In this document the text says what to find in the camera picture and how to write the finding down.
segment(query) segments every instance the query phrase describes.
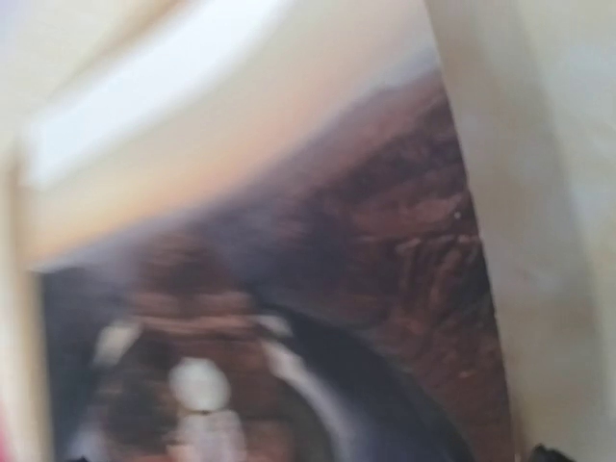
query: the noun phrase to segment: blurry image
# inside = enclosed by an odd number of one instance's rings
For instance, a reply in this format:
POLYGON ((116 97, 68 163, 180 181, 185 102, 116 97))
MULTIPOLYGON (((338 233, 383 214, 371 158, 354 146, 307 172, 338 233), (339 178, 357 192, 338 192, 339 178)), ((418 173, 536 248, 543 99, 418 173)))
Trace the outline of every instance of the blurry image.
POLYGON ((140 220, 38 278, 57 460, 513 460, 433 47, 400 53, 214 205, 140 220))

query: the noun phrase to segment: white light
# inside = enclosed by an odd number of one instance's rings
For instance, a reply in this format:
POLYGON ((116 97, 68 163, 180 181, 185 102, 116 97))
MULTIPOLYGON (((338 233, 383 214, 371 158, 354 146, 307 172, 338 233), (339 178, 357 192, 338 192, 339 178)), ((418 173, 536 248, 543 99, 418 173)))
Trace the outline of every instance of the white light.
POLYGON ((294 0, 199 0, 129 54, 71 87, 26 128, 29 186, 44 189, 211 90, 294 0))

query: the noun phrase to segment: dark curved object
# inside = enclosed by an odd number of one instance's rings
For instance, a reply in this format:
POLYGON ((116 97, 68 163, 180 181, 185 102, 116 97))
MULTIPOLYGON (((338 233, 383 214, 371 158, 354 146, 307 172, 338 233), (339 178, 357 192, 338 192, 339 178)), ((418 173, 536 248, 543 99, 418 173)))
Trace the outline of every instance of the dark curved object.
POLYGON ((278 311, 292 324, 295 351, 317 374, 370 416, 365 460, 475 462, 442 409, 419 387, 399 383, 376 353, 343 329, 278 311))

